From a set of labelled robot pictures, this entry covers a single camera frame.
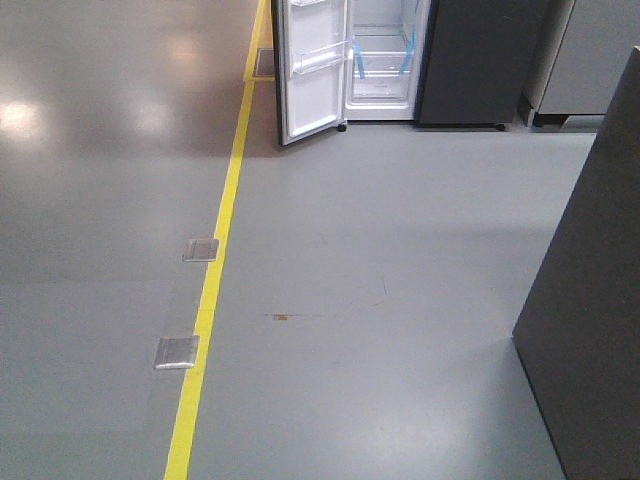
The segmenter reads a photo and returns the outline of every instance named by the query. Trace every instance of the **gray epoxy floor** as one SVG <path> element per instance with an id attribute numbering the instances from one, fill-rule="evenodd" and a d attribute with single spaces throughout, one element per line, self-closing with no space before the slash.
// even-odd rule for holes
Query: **gray epoxy floor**
<path id="1" fill-rule="evenodd" d="M 182 376 L 150 365 L 193 328 L 254 12 L 0 0 L 3 480 L 162 477 Z M 272 89 L 190 478 L 561 478 L 509 334 L 593 136 L 281 150 Z"/>
<path id="2" fill-rule="evenodd" d="M 510 336 L 593 135 L 352 125 L 281 150 L 273 96 L 190 478 L 563 478 Z"/>
<path id="3" fill-rule="evenodd" d="M 0 0 L 2 480 L 162 478 L 255 7 Z"/>

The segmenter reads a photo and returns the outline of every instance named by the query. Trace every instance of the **refrigerator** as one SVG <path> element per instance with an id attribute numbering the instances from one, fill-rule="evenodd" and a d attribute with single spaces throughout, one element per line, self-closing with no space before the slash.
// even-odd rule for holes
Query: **refrigerator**
<path id="1" fill-rule="evenodd" d="M 278 135 L 413 120 L 431 0 L 272 0 Z"/>

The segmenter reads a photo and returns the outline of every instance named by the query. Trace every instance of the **refrigerator crisper drawer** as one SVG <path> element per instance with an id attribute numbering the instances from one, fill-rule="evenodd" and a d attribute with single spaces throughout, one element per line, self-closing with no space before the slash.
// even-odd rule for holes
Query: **refrigerator crisper drawer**
<path id="1" fill-rule="evenodd" d="M 388 53 L 363 54 L 363 71 L 357 66 L 353 72 L 353 99 L 405 99 L 409 93 L 410 72 L 404 70 L 406 55 Z"/>
<path id="2" fill-rule="evenodd" d="M 355 30 L 352 101 L 406 99 L 413 51 L 402 26 L 357 25 Z"/>

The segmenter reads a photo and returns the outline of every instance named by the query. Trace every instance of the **refrigerator shelf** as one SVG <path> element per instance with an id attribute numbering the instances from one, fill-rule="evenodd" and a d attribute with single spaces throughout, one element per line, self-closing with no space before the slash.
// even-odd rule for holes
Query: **refrigerator shelf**
<path id="1" fill-rule="evenodd" d="M 358 23 L 353 26 L 356 36 L 395 36 L 401 32 L 400 23 Z"/>
<path id="2" fill-rule="evenodd" d="M 354 42 L 360 46 L 363 53 L 407 53 L 408 42 L 404 35 L 397 30 L 394 35 L 356 35 Z"/>
<path id="3" fill-rule="evenodd" d="M 296 52 L 294 53 L 292 73 L 306 75 L 344 62 L 347 58 L 349 45 L 350 42 L 345 41 L 309 52 Z"/>
<path id="4" fill-rule="evenodd" d="M 406 52 L 362 52 L 360 58 L 361 62 L 354 62 L 353 75 L 356 77 L 408 75 L 411 73 L 411 65 L 406 65 Z"/>

